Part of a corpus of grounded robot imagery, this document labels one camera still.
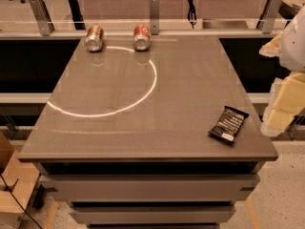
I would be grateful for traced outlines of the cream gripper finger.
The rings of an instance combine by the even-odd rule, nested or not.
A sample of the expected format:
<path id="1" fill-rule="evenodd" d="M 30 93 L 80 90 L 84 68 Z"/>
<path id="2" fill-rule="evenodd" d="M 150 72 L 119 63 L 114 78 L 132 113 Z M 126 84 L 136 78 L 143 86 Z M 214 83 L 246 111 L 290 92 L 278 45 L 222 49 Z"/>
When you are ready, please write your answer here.
<path id="1" fill-rule="evenodd" d="M 276 78 L 263 114 L 261 133 L 268 137 L 284 133 L 304 108 L 305 73 L 292 72 L 284 79 Z"/>
<path id="2" fill-rule="evenodd" d="M 259 53 L 266 57 L 279 57 L 279 48 L 281 42 L 282 34 L 275 36 L 270 42 L 266 43 L 261 47 Z"/>

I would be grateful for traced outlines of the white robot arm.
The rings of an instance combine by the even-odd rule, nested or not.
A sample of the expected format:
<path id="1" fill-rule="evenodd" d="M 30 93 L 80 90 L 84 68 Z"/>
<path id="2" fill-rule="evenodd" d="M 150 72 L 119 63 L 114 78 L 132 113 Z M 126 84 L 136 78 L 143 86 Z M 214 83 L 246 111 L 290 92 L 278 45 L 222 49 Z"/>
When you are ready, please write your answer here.
<path id="1" fill-rule="evenodd" d="M 278 57 L 291 73 L 276 79 L 270 89 L 270 101 L 260 131 L 268 137 L 284 133 L 305 108 L 305 7 L 284 31 L 259 50 L 261 55 Z"/>

